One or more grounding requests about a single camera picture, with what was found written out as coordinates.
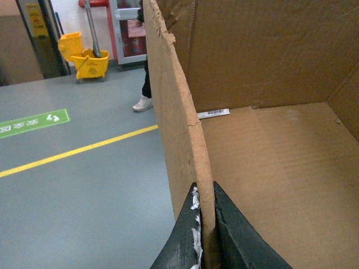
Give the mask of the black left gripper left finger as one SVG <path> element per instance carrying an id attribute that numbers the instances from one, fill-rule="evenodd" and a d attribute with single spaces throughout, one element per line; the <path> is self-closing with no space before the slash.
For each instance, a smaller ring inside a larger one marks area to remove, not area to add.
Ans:
<path id="1" fill-rule="evenodd" d="M 151 268 L 201 268 L 200 195 L 192 183 L 174 228 Z"/>

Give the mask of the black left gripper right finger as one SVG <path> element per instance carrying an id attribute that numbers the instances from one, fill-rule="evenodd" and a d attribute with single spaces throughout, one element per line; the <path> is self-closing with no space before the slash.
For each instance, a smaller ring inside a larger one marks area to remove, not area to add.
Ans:
<path id="1" fill-rule="evenodd" d="M 291 268 L 214 182 L 215 222 L 221 268 Z"/>

